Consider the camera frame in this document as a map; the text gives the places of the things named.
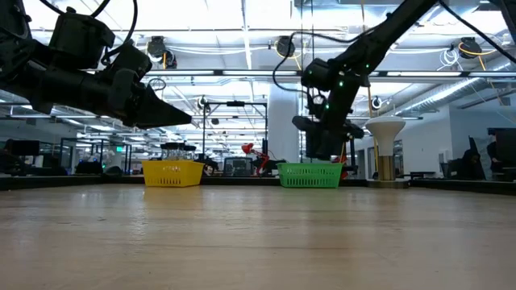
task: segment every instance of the yellow basket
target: yellow basket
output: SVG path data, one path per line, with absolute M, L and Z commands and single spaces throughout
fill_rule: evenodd
M 145 185 L 185 187 L 201 183 L 204 164 L 191 160 L 142 161 Z

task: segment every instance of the table surface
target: table surface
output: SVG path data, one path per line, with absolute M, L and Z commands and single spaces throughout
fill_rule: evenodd
M 514 289 L 516 199 L 140 185 L 0 193 L 0 288 Z

